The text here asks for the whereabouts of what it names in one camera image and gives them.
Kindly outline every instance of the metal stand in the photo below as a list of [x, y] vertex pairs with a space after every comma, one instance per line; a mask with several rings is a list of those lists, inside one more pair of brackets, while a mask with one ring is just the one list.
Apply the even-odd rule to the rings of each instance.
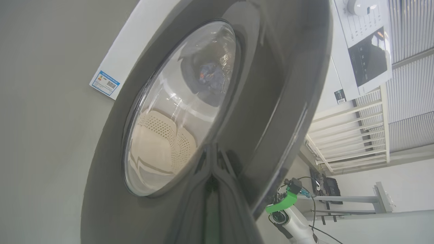
[[[392, 207], [387, 199], [386, 192], [384, 191], [381, 182], [376, 182], [375, 186], [376, 196], [368, 197], [346, 197], [346, 196], [316, 196], [315, 201], [346, 201], [346, 202], [361, 202], [371, 203], [374, 205], [374, 210], [317, 210], [319, 213], [335, 213], [335, 214], [385, 214], [391, 213]], [[309, 199], [306, 196], [298, 195], [298, 199]]]

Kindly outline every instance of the robotic arm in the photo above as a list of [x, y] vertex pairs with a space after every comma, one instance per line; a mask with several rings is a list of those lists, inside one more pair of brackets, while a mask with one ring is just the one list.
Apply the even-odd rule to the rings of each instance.
[[294, 206], [297, 195], [302, 194], [311, 197], [305, 190], [300, 180], [285, 179], [286, 192], [277, 192], [273, 204], [268, 205], [265, 211], [270, 214], [269, 220], [279, 229], [293, 244], [317, 244], [318, 238], [309, 226], [309, 222]]

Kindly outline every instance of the display screen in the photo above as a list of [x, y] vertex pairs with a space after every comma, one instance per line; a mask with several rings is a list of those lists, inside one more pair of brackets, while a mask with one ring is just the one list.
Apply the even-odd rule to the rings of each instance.
[[348, 49], [357, 86], [387, 70], [383, 27]]

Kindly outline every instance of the electronic device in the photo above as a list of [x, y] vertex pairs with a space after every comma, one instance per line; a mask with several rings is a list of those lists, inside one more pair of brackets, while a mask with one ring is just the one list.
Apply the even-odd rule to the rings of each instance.
[[392, 77], [386, 0], [331, 0], [332, 55], [316, 112], [356, 99]]

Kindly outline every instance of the washing machine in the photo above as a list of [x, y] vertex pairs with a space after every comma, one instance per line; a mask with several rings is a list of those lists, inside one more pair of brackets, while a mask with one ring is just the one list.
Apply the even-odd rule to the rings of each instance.
[[181, 0], [95, 149], [81, 242], [261, 243], [330, 59], [324, 0]]

